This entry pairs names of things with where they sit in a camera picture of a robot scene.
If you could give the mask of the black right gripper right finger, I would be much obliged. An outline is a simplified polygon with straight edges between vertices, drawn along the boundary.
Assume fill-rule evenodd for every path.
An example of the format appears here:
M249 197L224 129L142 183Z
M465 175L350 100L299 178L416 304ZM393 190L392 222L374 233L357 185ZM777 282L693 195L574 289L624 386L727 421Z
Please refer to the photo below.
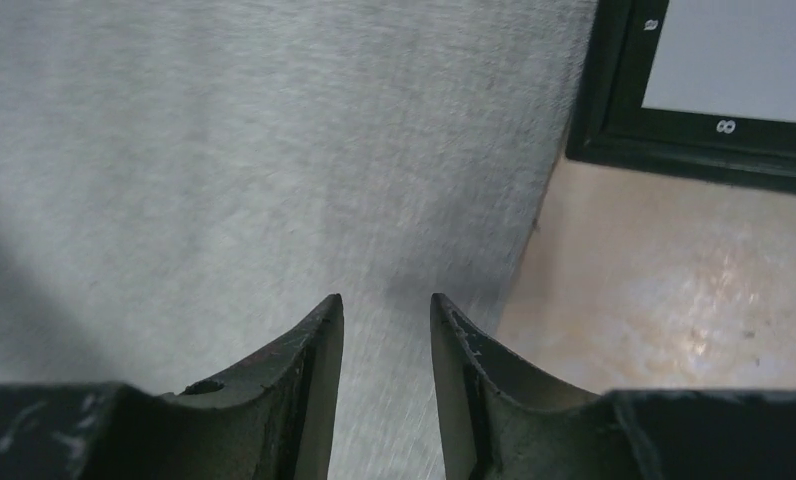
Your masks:
M450 479L796 479L796 390L594 394L532 365L431 299Z

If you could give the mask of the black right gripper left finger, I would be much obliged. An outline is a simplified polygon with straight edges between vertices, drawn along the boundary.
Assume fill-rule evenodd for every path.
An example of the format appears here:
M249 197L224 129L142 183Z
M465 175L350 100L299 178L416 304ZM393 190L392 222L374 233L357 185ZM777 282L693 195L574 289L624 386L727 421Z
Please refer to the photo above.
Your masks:
M0 479L323 479L343 305L179 394L118 382L0 384Z

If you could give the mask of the grey cloth napkin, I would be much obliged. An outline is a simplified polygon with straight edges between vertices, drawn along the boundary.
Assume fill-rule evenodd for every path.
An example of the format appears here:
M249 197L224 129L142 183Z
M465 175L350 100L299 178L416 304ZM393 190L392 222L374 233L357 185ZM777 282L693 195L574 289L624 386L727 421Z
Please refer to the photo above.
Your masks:
M345 305L334 479L440 479L428 312L494 328L591 1L0 1L0 382L170 392Z

